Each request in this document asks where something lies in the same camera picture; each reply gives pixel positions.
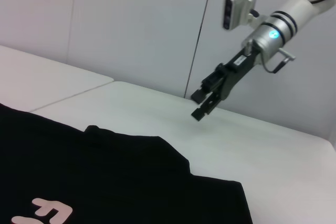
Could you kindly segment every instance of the white table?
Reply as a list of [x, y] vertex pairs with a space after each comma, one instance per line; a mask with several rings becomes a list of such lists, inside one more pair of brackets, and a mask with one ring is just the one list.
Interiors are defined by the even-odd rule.
[[193, 174], [241, 182], [254, 223], [336, 223], [329, 142], [221, 109], [196, 122], [195, 109], [192, 101], [114, 82], [34, 113], [80, 130], [161, 136]]
[[113, 82], [110, 77], [0, 46], [0, 103], [33, 111]]

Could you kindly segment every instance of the pink lettering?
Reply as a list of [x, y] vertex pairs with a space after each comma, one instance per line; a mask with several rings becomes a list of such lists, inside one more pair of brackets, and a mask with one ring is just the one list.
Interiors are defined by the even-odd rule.
[[35, 220], [32, 218], [25, 218], [21, 216], [16, 216], [12, 218], [12, 223], [13, 224], [43, 224], [39, 220]]
[[33, 204], [41, 207], [35, 212], [37, 216], [46, 216], [53, 209], [56, 209], [58, 211], [58, 213], [50, 219], [50, 224], [63, 224], [72, 213], [71, 207], [59, 201], [49, 201], [49, 200], [37, 198], [33, 200]]

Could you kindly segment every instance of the black t-shirt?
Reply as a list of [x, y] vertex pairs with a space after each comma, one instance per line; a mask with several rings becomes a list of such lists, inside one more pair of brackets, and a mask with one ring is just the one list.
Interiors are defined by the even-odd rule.
[[159, 137], [82, 132], [0, 104], [0, 140], [3, 224], [252, 223], [240, 183], [192, 175]]

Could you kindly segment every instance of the blue led light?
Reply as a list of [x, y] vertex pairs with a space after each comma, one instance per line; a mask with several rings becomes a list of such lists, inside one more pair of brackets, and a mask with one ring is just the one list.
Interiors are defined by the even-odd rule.
[[269, 37], [272, 38], [272, 39], [277, 39], [277, 38], [279, 38], [279, 36], [280, 36], [280, 33], [276, 30], [273, 30], [273, 31], [269, 32]]

